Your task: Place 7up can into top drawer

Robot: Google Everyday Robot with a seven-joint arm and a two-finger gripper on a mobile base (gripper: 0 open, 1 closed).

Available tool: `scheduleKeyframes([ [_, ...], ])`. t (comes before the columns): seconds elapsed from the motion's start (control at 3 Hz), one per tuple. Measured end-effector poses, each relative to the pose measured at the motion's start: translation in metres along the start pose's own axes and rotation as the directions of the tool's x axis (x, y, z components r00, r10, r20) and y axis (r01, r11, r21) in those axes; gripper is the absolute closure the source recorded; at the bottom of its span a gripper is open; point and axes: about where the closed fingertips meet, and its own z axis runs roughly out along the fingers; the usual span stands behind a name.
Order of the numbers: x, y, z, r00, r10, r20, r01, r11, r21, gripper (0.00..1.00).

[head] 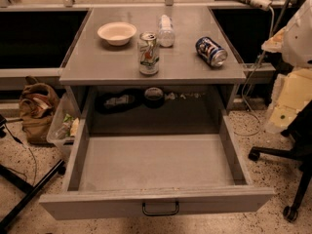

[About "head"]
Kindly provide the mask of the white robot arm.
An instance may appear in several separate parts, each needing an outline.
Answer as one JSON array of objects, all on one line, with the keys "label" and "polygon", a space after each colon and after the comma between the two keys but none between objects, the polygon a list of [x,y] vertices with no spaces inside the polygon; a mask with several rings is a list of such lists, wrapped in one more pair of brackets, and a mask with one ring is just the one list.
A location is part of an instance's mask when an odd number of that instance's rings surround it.
[{"label": "white robot arm", "polygon": [[261,48],[281,53],[293,67],[274,82],[264,129],[271,134],[285,130],[312,100],[312,0],[305,0],[287,25],[265,41]]}]

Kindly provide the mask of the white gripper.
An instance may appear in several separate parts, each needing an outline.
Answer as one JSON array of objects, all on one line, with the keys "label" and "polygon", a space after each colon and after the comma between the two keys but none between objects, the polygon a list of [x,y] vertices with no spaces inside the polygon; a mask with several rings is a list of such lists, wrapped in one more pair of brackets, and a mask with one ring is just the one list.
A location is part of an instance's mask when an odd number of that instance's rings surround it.
[{"label": "white gripper", "polygon": [[275,80],[264,129],[271,134],[285,130],[312,100],[312,70],[296,68]]}]

